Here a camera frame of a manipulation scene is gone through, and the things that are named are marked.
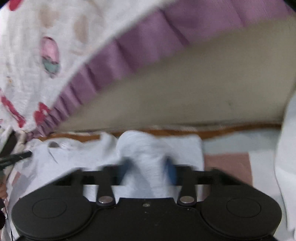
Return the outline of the light grey garment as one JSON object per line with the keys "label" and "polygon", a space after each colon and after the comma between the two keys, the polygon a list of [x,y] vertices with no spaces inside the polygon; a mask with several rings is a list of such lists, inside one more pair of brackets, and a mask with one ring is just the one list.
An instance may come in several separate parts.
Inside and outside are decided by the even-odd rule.
{"label": "light grey garment", "polygon": [[85,143],[33,139],[27,149],[30,157],[16,163],[18,178],[8,186],[5,240],[72,240],[95,225],[100,211],[177,200],[178,167],[204,170],[195,135],[127,131]]}

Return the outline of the checked white red grey sheet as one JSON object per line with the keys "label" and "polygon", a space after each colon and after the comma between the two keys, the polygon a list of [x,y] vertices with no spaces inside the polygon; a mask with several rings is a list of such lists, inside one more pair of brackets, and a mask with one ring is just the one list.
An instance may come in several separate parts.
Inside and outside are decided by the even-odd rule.
{"label": "checked white red grey sheet", "polygon": [[116,199],[177,198],[178,188],[171,185],[165,172],[165,159],[195,170],[220,169],[274,198],[284,205],[274,173],[278,131],[241,132],[225,137],[201,140],[198,135],[156,137],[139,131],[127,131],[117,138],[100,133],[83,142],[80,136],[33,139],[26,149],[32,157],[17,163],[6,188],[5,205],[11,212],[23,196],[77,168],[98,170],[118,164],[123,158],[133,166],[120,186],[113,189]]}

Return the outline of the beige mattress side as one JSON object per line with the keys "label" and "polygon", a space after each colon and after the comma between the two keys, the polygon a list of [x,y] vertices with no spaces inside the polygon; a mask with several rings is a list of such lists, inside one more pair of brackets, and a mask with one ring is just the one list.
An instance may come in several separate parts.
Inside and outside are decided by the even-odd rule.
{"label": "beige mattress side", "polygon": [[295,16],[233,31],[110,85],[60,131],[280,123],[295,90]]}

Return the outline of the white bear-print fleece blanket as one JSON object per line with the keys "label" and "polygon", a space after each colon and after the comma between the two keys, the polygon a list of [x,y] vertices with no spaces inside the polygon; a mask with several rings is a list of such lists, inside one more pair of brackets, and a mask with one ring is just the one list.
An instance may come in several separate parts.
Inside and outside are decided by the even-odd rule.
{"label": "white bear-print fleece blanket", "polygon": [[1,1],[1,126],[44,136],[107,85],[285,1]]}

